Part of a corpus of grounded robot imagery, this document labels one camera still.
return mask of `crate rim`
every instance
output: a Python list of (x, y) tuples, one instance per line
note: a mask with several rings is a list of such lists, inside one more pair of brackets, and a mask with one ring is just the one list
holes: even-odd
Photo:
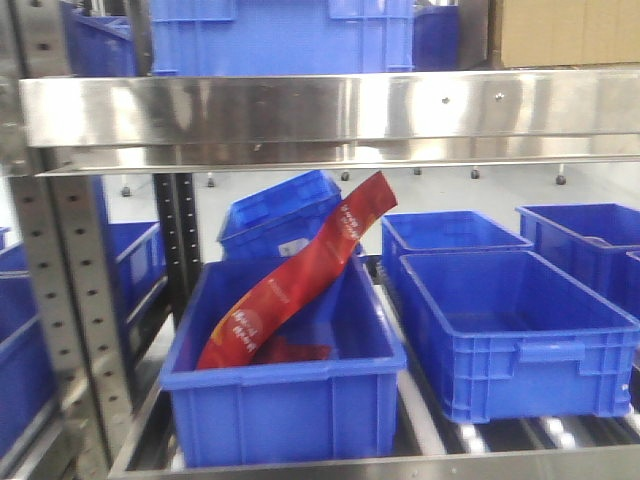
[[(499, 331), (499, 332), (488, 332), (488, 333), (487, 332), (460, 332), (451, 326), (451, 323), (447, 320), (447, 316), (442, 312), (439, 304), (431, 296), (431, 293), (429, 293), (429, 291), (424, 286), (424, 284), (421, 281), (419, 281), (420, 279), (417, 273), (415, 272), (413, 267), (408, 263), (408, 260), (406, 258), (406, 257), (433, 257), (436, 255), (443, 255), (443, 256), (444, 255), (467, 255), (467, 256), (528, 255), (528, 256), (531, 256), (537, 259), (538, 261), (540, 261), (547, 268), (555, 272), (556, 275), (560, 275), (561, 277), (569, 281), (571, 284), (578, 287), (580, 290), (593, 296), (595, 300), (598, 300), (601, 303), (603, 303), (608, 310), (613, 311), (616, 315), (620, 317), (623, 317), (625, 320), (627, 320), (628, 325), (620, 326), (620, 327), (582, 328), (582, 329), (571, 329), (571, 330), (562, 329), (562, 330), (542, 330), (542, 331), (522, 331), (522, 332)], [(450, 253), (439, 253), (439, 254), (438, 253), (411, 254), (411, 255), (402, 255), (400, 257), (400, 262), (402, 263), (402, 266), (405, 269), (406, 273), (411, 277), (412, 281), (420, 291), (420, 294), (427, 301), (429, 307), (433, 309), (434, 313), (436, 314), (436, 318), (438, 322), (440, 322), (444, 330), (449, 335), (451, 335), (452, 337), (455, 337), (456, 339), (458, 338), (461, 338), (461, 339), (513, 338), (514, 336), (517, 336), (518, 334), (523, 334), (523, 333), (526, 333), (527, 337), (530, 339), (536, 339), (536, 338), (543, 338), (543, 337), (549, 338), (549, 337), (561, 337), (561, 336), (562, 337), (575, 336), (575, 335), (582, 335), (582, 334), (595, 334), (599, 331), (601, 331), (601, 333), (605, 333), (603, 332), (603, 330), (616, 330), (617, 332), (625, 332), (625, 333), (627, 332), (640, 333), (640, 319), (636, 318), (634, 315), (630, 314), (629, 312), (622, 309), (615, 303), (606, 299), (604, 296), (602, 296), (595, 290), (592, 290), (591, 288), (587, 287), (580, 281), (576, 280), (571, 275), (567, 274), (560, 268), (556, 267), (551, 262), (549, 262), (548, 260), (546, 260), (545, 258), (543, 258), (542, 256), (538, 255), (535, 252), (521, 250), (521, 251), (500, 251), (500, 252), (450, 252)]]
[(37, 328), (39, 322), (40, 315), (36, 314), (0, 342), (0, 363), (4, 362), (16, 351), (21, 343), (27, 340), (26, 333), (31, 329)]
[(632, 210), (634, 212), (637, 212), (640, 215), (640, 210), (637, 210), (635, 208), (631, 208), (628, 207), (626, 205), (622, 205), (620, 203), (614, 203), (614, 202), (609, 202), (609, 203), (551, 203), (551, 204), (540, 204), (540, 205), (522, 205), (520, 207), (516, 207), (516, 211), (518, 213), (520, 213), (523, 216), (528, 216), (528, 217), (533, 217), (537, 220), (540, 220), (544, 223), (546, 223), (547, 225), (551, 225), (555, 228), (557, 228), (558, 230), (566, 233), (567, 235), (570, 235), (571, 237), (579, 240), (582, 244), (584, 244), (585, 246), (588, 246), (589, 248), (593, 249), (593, 250), (597, 250), (599, 252), (602, 253), (607, 253), (607, 254), (615, 254), (615, 253), (619, 253), (621, 251), (628, 251), (628, 250), (638, 250), (640, 247), (638, 246), (638, 244), (630, 244), (630, 245), (594, 245), (593, 243), (589, 242), (588, 240), (585, 239), (584, 235), (580, 235), (579, 233), (575, 232), (574, 230), (571, 230), (570, 228), (565, 227), (564, 225), (554, 222), (553, 220), (545, 217), (544, 215), (540, 215), (539, 213), (536, 213), (532, 210), (530, 210), (531, 208), (537, 208), (537, 207), (584, 207), (584, 206), (596, 206), (596, 205), (600, 205), (600, 206), (604, 206), (604, 205), (613, 205), (616, 207), (621, 207), (627, 210)]
[[(517, 240), (519, 240), (521, 243), (517, 243), (517, 244), (513, 244), (513, 245), (486, 245), (486, 246), (478, 246), (478, 247), (434, 247), (434, 248), (416, 248), (416, 247), (411, 247), (407, 244), (407, 242), (405, 241), (405, 239), (403, 237), (401, 237), (395, 228), (393, 228), (393, 225), (391, 223), (392, 217), (401, 217), (401, 216), (409, 216), (409, 215), (420, 215), (420, 216), (429, 216), (429, 215), (439, 215), (439, 214), (447, 214), (447, 213), (471, 213), (474, 215), (477, 215), (478, 217), (482, 218), (483, 220), (486, 220), (487, 222), (489, 222), (491, 225), (493, 225), (494, 227), (498, 228), (499, 230), (513, 236), (514, 238), (516, 238)], [(484, 214), (483, 212), (480, 212), (478, 210), (438, 210), (438, 211), (430, 211), (430, 212), (399, 212), (399, 213), (390, 213), (387, 215), (383, 215), (382, 216), (382, 224), (387, 226), (387, 230), (389, 231), (389, 233), (391, 233), (393, 235), (393, 237), (398, 241), (398, 243), (400, 243), (400, 245), (402, 246), (402, 248), (404, 248), (405, 250), (412, 250), (415, 252), (424, 252), (425, 250), (429, 250), (429, 251), (433, 251), (434, 253), (446, 253), (448, 251), (452, 251), (453, 250), (460, 250), (461, 248), (469, 248), (469, 249), (477, 249), (477, 250), (497, 250), (497, 251), (502, 251), (505, 248), (532, 248), (533, 247), (533, 242), (531, 240), (528, 240), (526, 238), (524, 238), (522, 235), (516, 233), (516, 232), (512, 232), (511, 230), (509, 230), (508, 228), (504, 227), (503, 225), (499, 224), (498, 222), (496, 222), (494, 219), (492, 219), (491, 217), (489, 217), (488, 215)]]
[[(234, 260), (233, 263), (250, 265), (253, 260)], [(277, 383), (293, 383), (327, 380), (330, 377), (349, 377), (361, 375), (397, 374), (406, 367), (406, 355), (398, 337), (392, 332), (389, 319), (384, 312), (380, 299), (375, 295), (373, 287), (364, 271), (360, 259), (353, 256), (352, 262), (358, 276), (365, 280), (365, 288), (369, 290), (370, 298), (375, 302), (374, 311), (380, 328), (389, 345), (390, 355), (386, 357), (337, 359), (308, 362), (287, 362), (268, 365), (247, 365), (243, 367), (227, 367), (201, 371), (175, 372), (179, 350), (185, 341), (187, 332), (193, 321), (196, 302), (204, 290), (207, 272), (218, 264), (228, 262), (211, 262), (203, 266), (198, 284), (191, 296), (173, 343), (160, 370), (160, 385), (167, 391), (193, 390), (194, 388), (221, 387), (228, 385), (253, 386)], [(273, 370), (278, 370), (278, 377), (274, 378)]]

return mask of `cardboard box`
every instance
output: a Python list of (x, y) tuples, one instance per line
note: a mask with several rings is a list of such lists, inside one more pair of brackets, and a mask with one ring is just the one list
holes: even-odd
[(493, 0), (492, 64), (640, 62), (640, 0)]

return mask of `red snack bag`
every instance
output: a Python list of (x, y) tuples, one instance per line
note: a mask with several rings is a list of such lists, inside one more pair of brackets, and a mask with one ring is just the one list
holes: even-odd
[(396, 205), (381, 172), (365, 180), (309, 245), (258, 282), (218, 322), (197, 369), (248, 365), (280, 325), (338, 278), (364, 232)]

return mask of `stainless steel shelf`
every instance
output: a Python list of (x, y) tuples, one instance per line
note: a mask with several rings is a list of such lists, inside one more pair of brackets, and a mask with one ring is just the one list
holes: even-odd
[(629, 161), (640, 70), (20, 82), (43, 174)]

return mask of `empty blue crate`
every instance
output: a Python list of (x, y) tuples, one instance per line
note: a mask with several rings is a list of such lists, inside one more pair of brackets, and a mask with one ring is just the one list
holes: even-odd
[(22, 243), (0, 251), (0, 276), (28, 276), (27, 257)]
[[(143, 307), (159, 293), (154, 286), (165, 275), (160, 225), (157, 222), (114, 223), (109, 225), (109, 233), (126, 315), (131, 317), (136, 313), (138, 318), (144, 313)], [(20, 243), (0, 252), (0, 277), (21, 275), (28, 275), (28, 267), (24, 246)]]
[(518, 207), (520, 233), (551, 263), (624, 305), (626, 252), (640, 249), (640, 211), (614, 203)]
[(133, 77), (136, 59), (127, 17), (87, 17), (61, 2), (71, 69), (80, 77)]
[(28, 277), (0, 278), (0, 458), (55, 391)]
[(640, 251), (627, 253), (627, 284), (624, 307), (640, 318)]
[(4, 250), (7, 245), (7, 241), (5, 236), (9, 233), (11, 229), (9, 227), (0, 227), (0, 250)]
[(412, 69), (411, 0), (151, 0), (156, 75)]
[(112, 223), (109, 230), (116, 250), (120, 291), (130, 316), (141, 302), (149, 304), (152, 299), (146, 297), (154, 293), (153, 287), (165, 275), (160, 225), (157, 222)]
[(218, 235), (225, 259), (298, 253), (340, 201), (331, 177), (314, 170), (232, 203)]
[(362, 263), (276, 335), (331, 346), (328, 360), (194, 371), (222, 316), (283, 259), (204, 267), (160, 373), (189, 467), (390, 454), (396, 428), (399, 340)]
[(418, 72), (458, 69), (460, 18), (457, 5), (432, 5), (416, 13), (413, 63)]
[(533, 252), (402, 263), (402, 325), (451, 420), (629, 412), (632, 315)]
[(393, 287), (399, 284), (402, 255), (531, 248), (531, 242), (479, 212), (398, 213), (382, 217), (382, 267)]

